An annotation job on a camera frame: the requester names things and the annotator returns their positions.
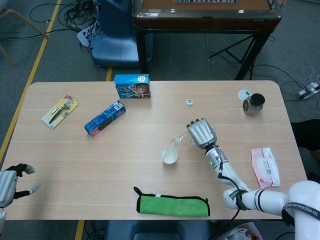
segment white robotic arm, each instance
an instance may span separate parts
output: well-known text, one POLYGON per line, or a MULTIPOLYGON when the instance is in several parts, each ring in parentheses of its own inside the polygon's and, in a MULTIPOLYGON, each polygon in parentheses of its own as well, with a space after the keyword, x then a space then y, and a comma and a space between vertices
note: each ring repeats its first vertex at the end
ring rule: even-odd
POLYGON ((196 119, 186 127, 195 144, 206 150, 205 155, 221 182, 233 187, 223 193, 228 208, 282 216, 287 225, 295 225, 296 240, 320 240, 320 184, 300 181, 291 186, 288 194, 260 189, 251 191, 216 145, 217 136, 207 120, 196 119))
POLYGON ((22 177, 23 172, 30 175, 35 173, 36 170, 31 165, 20 163, 17 166, 11 166, 4 171, 0 171, 0 236, 7 216, 5 208, 14 199, 34 194, 41 186, 41 184, 36 184, 29 190, 16 191, 18 177, 22 177))

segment green towel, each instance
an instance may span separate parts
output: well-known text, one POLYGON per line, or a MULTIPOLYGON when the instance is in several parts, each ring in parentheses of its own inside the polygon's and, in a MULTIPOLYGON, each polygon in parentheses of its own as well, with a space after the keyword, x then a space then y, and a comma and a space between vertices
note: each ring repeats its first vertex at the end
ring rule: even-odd
POLYGON ((177 217, 208 217, 210 207, 208 199, 199 196, 169 196, 162 194, 143 194, 134 187, 139 194, 136 211, 141 214, 169 215, 177 217))

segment table leg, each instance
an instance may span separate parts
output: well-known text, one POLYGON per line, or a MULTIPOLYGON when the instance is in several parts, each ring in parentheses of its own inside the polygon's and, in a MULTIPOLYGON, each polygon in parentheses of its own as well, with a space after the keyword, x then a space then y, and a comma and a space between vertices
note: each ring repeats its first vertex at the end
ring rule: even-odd
POLYGON ((136 47, 138 51, 140 72, 142 74, 147 74, 147 50, 146 50, 146 34, 142 31, 135 32, 136 47))
POLYGON ((272 32, 253 34, 254 44, 234 80, 243 80, 272 32))

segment blue box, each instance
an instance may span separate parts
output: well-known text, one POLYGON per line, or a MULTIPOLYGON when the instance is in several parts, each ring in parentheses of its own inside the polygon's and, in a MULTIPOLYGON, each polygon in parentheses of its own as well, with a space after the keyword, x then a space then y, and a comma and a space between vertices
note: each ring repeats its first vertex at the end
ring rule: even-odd
POLYGON ((110 107, 88 122, 84 129, 91 136, 95 136, 106 128, 109 124, 119 118, 124 112, 126 112, 125 105, 120 102, 114 102, 110 107))
POLYGON ((149 74, 117 74, 114 85, 121 99, 149 99, 149 74))

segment wooden table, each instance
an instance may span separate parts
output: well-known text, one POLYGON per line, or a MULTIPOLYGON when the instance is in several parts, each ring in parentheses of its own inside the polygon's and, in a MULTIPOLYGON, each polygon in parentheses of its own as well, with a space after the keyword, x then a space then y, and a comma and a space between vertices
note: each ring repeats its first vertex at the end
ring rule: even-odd
POLYGON ((282 19, 280 7, 274 0, 239 0, 237 3, 133 0, 132 3, 132 21, 141 73, 148 72, 146 34, 250 34, 252 41, 243 57, 238 59, 242 66, 235 76, 235 80, 243 80, 282 19))
MULTIPOLYGON (((113 82, 43 82, 28 89, 7 151, 3 169, 19 163, 35 167, 24 174, 17 190, 41 183, 36 194, 15 200, 9 220, 175 219, 136 212, 138 195, 162 193, 208 198, 210 219, 230 219, 220 183, 205 151, 195 145, 177 148, 178 161, 164 165, 161 149, 185 132, 196 118, 206 118, 218 144, 239 176, 259 187, 250 149, 271 147, 287 192, 306 175, 279 87, 271 81, 153 81, 151 99, 122 99, 126 113, 95 137, 84 125, 118 99, 113 82), (242 110, 238 91, 248 89, 266 98, 260 115, 242 110), (79 106, 56 129, 41 117, 65 95, 79 106), (186 100, 192 99, 193 106, 186 100)), ((258 211, 241 211, 238 219, 275 219, 258 211)))

